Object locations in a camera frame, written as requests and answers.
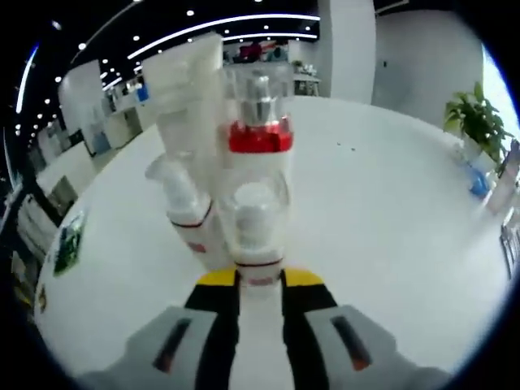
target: white pillar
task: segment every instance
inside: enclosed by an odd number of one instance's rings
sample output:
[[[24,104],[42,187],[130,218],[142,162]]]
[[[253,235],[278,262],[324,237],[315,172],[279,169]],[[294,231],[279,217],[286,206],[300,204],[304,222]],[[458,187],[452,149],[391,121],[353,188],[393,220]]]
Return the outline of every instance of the white pillar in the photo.
[[[322,96],[371,104],[375,75],[373,0],[318,0]]]

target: white round table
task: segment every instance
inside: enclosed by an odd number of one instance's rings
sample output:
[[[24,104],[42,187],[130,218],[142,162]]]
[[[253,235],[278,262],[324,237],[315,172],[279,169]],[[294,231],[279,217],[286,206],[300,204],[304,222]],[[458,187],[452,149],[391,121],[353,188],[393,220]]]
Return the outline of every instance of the white round table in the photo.
[[[319,97],[290,103],[296,133],[287,264],[320,275],[339,305],[390,331],[421,366],[455,371],[508,286],[500,219],[467,187],[457,139],[418,119]],[[164,148],[155,126],[126,146],[72,207],[88,210],[80,260],[41,271],[41,335],[74,376],[124,355],[127,338],[183,306],[205,269],[145,178]],[[56,248],[54,240],[51,254]]]

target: black ceiling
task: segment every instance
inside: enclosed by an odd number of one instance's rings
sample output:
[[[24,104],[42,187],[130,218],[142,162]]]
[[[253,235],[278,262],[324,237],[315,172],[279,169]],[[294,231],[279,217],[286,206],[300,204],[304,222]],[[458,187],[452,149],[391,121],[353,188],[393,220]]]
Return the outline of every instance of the black ceiling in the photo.
[[[375,0],[378,10],[397,0]],[[52,114],[59,111],[57,99],[56,76],[63,76],[67,70],[92,59],[108,59],[108,64],[100,64],[102,72],[109,72],[106,81],[115,78],[120,72],[123,78],[133,76],[135,62],[157,53],[157,49],[166,49],[184,43],[186,36],[179,37],[163,46],[128,60],[127,56],[142,46],[179,31],[183,28],[230,16],[250,15],[257,13],[317,14],[317,0],[241,0],[239,2],[219,2],[214,4],[203,0],[90,0],[88,2],[63,1],[26,1],[10,2],[12,15],[5,15],[6,20],[16,23],[16,31],[6,32],[8,53],[4,57],[5,82],[2,86],[5,104],[2,107],[3,126],[7,131],[14,131],[16,124],[21,124],[22,134],[18,141],[27,142],[33,125],[45,127]],[[407,6],[393,8],[388,12],[405,11],[409,9],[449,9],[449,0],[410,0]],[[194,16],[187,16],[186,11],[193,10]],[[53,28],[55,20],[62,26],[61,30]],[[225,26],[217,26],[215,30],[223,34],[225,28],[231,35],[263,32],[265,20],[237,22]],[[305,26],[311,27],[311,33],[319,34],[318,24],[302,22],[301,20],[272,19],[269,20],[270,31],[306,33]],[[87,42],[94,35],[87,48],[79,52],[78,45]],[[39,44],[34,58],[34,67],[29,73],[24,94],[22,113],[15,113],[18,87],[24,72],[25,63],[31,49]],[[50,99],[47,106],[44,101]]]

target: ceiling light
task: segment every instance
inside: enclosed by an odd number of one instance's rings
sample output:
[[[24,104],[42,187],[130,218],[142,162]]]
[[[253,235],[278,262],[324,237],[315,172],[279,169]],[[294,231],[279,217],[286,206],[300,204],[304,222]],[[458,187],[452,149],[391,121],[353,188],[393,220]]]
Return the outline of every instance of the ceiling light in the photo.
[[[259,37],[300,37],[300,38],[309,38],[316,39],[317,35],[314,34],[300,34],[298,32],[259,32],[258,34],[245,34],[245,35],[236,35],[234,37],[225,37],[222,40],[225,41],[233,41],[235,39],[248,39],[248,38],[259,38]]]
[[[56,20],[52,21],[52,27],[56,28],[57,30],[62,29],[62,25],[60,23],[58,23]]]
[[[115,79],[114,81],[112,81],[111,83],[105,85],[103,87],[103,91],[106,91],[107,89],[109,89],[110,87],[113,87],[114,85],[116,85],[117,83],[123,81],[123,79],[121,77],[118,77],[117,79]]]
[[[174,32],[170,35],[166,35],[165,37],[162,37],[162,38],[158,39],[157,41],[153,41],[153,42],[149,43],[148,45],[141,47],[139,50],[134,51],[127,57],[127,59],[134,59],[139,54],[143,54],[144,52],[152,49],[155,46],[161,45],[162,43],[164,43],[166,41],[170,41],[173,38],[181,37],[183,35],[192,33],[194,31],[217,26],[220,24],[226,24],[226,23],[231,23],[231,22],[240,22],[243,20],[259,20],[259,19],[297,19],[297,20],[319,21],[319,16],[298,15],[298,14],[259,14],[259,15],[233,16],[232,18],[214,20],[213,22],[199,24],[197,26],[192,26],[189,28],[185,28],[184,30]]]
[[[25,92],[25,84],[27,83],[27,76],[29,75],[29,70],[33,65],[34,56],[38,50],[38,46],[36,45],[34,49],[32,49],[32,53],[29,56],[29,60],[25,64],[24,74],[22,75],[22,81],[19,83],[18,88],[18,99],[16,101],[16,114],[22,112],[22,105],[24,104],[24,92]]]

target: white table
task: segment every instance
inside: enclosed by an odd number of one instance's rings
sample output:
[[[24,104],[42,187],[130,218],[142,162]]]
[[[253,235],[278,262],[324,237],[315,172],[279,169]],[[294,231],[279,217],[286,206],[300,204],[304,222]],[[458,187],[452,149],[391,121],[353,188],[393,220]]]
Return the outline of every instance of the white table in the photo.
[[[373,106],[296,97],[290,108],[287,263],[322,276],[339,304],[387,328],[412,361],[455,371],[508,287],[500,219],[469,194],[451,159],[457,140]],[[145,179],[162,152],[156,128],[126,146],[66,218],[90,212],[78,265],[59,279],[48,262],[42,269],[48,306],[37,326],[72,375],[116,362],[126,339],[182,306],[204,273]]]

